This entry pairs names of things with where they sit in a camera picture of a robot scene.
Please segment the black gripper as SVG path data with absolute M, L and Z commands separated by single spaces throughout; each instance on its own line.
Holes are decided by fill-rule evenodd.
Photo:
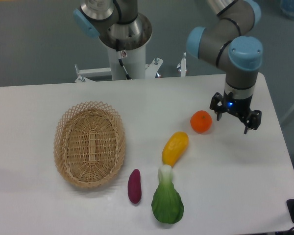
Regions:
M 244 120 L 245 130 L 247 134 L 249 130 L 257 130 L 261 124 L 262 112 L 260 110 L 252 111 L 250 104 L 253 95 L 244 99 L 237 99 L 233 92 L 215 93 L 210 102 L 210 109 L 217 115 L 217 121 L 222 117 L 223 113 L 228 113 L 237 117 L 239 120 Z

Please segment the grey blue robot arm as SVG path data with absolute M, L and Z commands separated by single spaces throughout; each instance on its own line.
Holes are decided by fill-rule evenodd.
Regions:
M 252 0 L 211 0 L 209 5 L 219 21 L 211 29 L 194 28 L 187 38 L 186 51 L 226 74 L 224 92 L 215 94 L 210 103 L 217 119 L 229 113 L 246 130 L 256 130 L 262 113 L 251 110 L 250 104 L 263 46 L 247 33 L 261 17 L 260 7 Z M 114 80 L 155 76 L 146 65 L 152 27 L 148 18 L 138 12 L 137 1 L 83 0 L 73 17 L 88 37 L 99 38 L 107 48 Z

